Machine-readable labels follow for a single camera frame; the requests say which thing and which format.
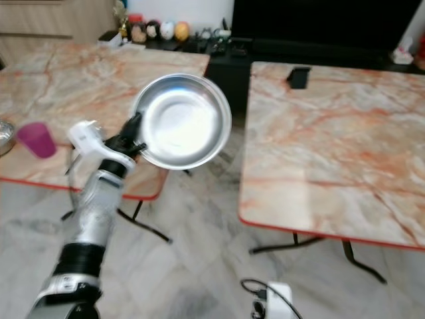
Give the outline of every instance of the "pink cup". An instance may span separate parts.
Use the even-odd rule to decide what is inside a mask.
[[[39,158],[49,158],[56,153],[56,146],[45,124],[35,122],[20,128],[17,139]]]

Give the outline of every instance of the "metal container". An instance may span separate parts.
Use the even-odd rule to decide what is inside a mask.
[[[166,169],[182,170],[211,160],[227,142],[232,114],[220,88],[190,74],[171,74],[144,88],[133,114],[143,116],[143,157]]]
[[[0,120],[0,156],[10,151],[15,143],[15,127]]]

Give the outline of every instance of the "floor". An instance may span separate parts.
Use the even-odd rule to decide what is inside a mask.
[[[158,237],[117,216],[102,269],[103,319],[247,319],[253,297],[246,277],[288,283],[305,319],[425,318],[425,253],[354,244],[360,261],[388,285],[350,265],[341,243],[250,256],[259,244],[290,243],[292,235],[243,225],[237,217],[243,130],[226,149],[194,169],[171,172],[161,197],[138,220],[174,240]],[[24,318],[61,245],[66,192],[0,185],[0,318]],[[132,213],[137,203],[124,201]]]

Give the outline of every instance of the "marble tabletop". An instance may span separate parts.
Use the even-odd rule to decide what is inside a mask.
[[[50,45],[0,72],[0,118],[16,127],[41,121],[48,124],[58,145],[49,159],[36,159],[17,145],[0,158],[0,180],[64,189],[66,132],[81,120],[97,120],[107,137],[117,134],[128,119],[137,93],[152,80],[171,73],[202,76],[209,56],[125,46]],[[76,188],[87,179],[77,172]],[[154,199],[167,171],[141,159],[126,180],[127,198]]]
[[[293,67],[252,65],[240,219],[425,249],[425,77]]]

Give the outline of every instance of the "wooden cabinet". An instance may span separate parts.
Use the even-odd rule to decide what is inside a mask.
[[[17,62],[45,43],[95,43],[114,29],[113,0],[0,0],[0,58]]]

